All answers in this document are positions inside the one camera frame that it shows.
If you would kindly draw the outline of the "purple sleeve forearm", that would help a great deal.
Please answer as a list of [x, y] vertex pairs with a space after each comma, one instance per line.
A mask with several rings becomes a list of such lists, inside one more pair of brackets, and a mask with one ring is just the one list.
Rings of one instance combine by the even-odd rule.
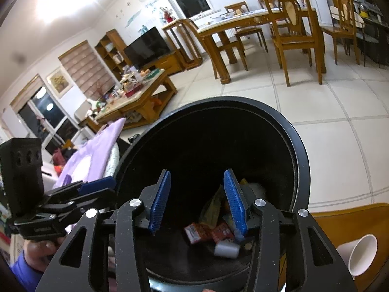
[[19, 283], [28, 292], [35, 292], [43, 272], [30, 267], [25, 260], [24, 252], [21, 252], [17, 261], [10, 267]]

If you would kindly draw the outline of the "person's left hand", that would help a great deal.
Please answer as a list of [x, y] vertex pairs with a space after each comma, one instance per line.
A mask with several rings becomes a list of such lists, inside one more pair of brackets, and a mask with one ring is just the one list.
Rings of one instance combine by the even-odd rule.
[[26, 263], [34, 270], [45, 272], [50, 263], [49, 256], [54, 255], [66, 237], [51, 241], [24, 241], [23, 252]]

